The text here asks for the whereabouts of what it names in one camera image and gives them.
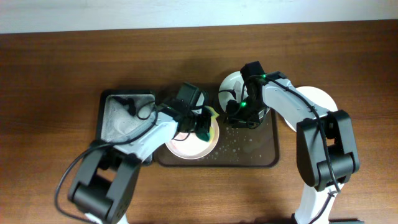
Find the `green and yellow sponge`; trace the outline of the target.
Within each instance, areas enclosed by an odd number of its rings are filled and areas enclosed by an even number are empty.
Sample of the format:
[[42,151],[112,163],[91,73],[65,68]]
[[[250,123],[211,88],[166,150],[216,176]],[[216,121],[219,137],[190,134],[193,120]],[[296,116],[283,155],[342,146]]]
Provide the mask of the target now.
[[[209,112],[211,114],[211,122],[212,121],[216,121],[217,117],[220,115],[219,113],[217,113],[215,111],[214,108],[212,108],[210,106],[204,106],[204,108],[202,109],[201,114],[202,113],[206,113],[206,112]],[[198,139],[200,139],[202,141],[205,141],[205,142],[210,142],[215,137],[215,129],[210,126],[210,132],[209,133],[195,133],[195,134],[196,134]]]

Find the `white plate with red stain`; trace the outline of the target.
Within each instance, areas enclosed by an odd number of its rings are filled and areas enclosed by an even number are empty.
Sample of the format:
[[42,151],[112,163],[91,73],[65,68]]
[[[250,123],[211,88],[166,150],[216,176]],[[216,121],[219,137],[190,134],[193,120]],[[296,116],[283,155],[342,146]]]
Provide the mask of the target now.
[[199,139],[195,133],[177,133],[175,139],[166,142],[165,145],[172,154],[179,158],[199,159],[209,154],[217,145],[220,129],[216,119],[211,120],[210,131],[210,141]]

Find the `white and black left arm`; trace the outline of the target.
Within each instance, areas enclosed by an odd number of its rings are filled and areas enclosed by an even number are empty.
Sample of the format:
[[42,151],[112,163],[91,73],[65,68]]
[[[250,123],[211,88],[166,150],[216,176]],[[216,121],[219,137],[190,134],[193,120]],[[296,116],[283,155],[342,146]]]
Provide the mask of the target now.
[[218,113],[199,106],[182,114],[169,105],[155,106],[153,119],[144,129],[134,128],[114,141],[94,140],[72,163],[81,166],[73,180],[68,199],[82,211],[85,223],[124,223],[142,162],[177,133],[194,133],[210,124]]

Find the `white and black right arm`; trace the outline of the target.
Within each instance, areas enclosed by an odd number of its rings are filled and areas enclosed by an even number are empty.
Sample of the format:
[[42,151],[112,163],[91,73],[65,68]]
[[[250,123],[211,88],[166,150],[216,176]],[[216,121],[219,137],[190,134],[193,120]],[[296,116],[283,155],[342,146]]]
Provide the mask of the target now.
[[314,103],[282,72],[234,72],[222,81],[219,94],[233,124],[247,126],[260,111],[273,109],[295,128],[304,188],[288,222],[329,223],[336,196],[360,167],[349,114]]

